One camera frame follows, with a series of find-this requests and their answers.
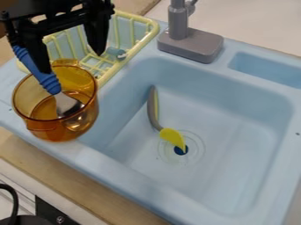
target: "gray faucet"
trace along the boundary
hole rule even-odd
[[[168,7],[169,37],[183,40],[188,36],[188,17],[195,12],[197,0],[172,0]]]
[[[202,63],[212,63],[223,48],[224,38],[189,28],[188,17],[198,0],[171,0],[169,28],[158,37],[158,49]]]

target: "blue brush handle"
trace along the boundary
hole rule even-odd
[[[17,58],[28,68],[46,91],[51,95],[56,95],[62,91],[62,86],[54,72],[51,74],[41,73],[26,48],[14,46],[12,49]]]

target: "toy sink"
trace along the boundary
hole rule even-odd
[[[11,110],[24,75],[15,60],[0,73],[4,127],[172,224],[283,224],[301,169],[300,59],[225,40],[205,65],[153,40],[100,90],[93,128],[60,144],[34,138]],[[160,124],[186,138],[184,156],[151,127],[152,85]]]

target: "yellow dish rack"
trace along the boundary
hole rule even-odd
[[[152,19],[115,11],[110,20],[107,46],[124,50],[126,58],[122,61],[107,51],[101,56],[93,53],[81,25],[49,35],[43,41],[48,47],[51,62],[63,58],[77,59],[81,67],[90,71],[97,79],[99,87],[102,87],[158,32],[159,25]],[[21,62],[18,62],[18,67],[29,73]]]

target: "white tile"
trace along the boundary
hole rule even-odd
[[[146,16],[167,21],[170,0]],[[301,55],[301,1],[200,0],[189,18],[193,28],[258,46]]]

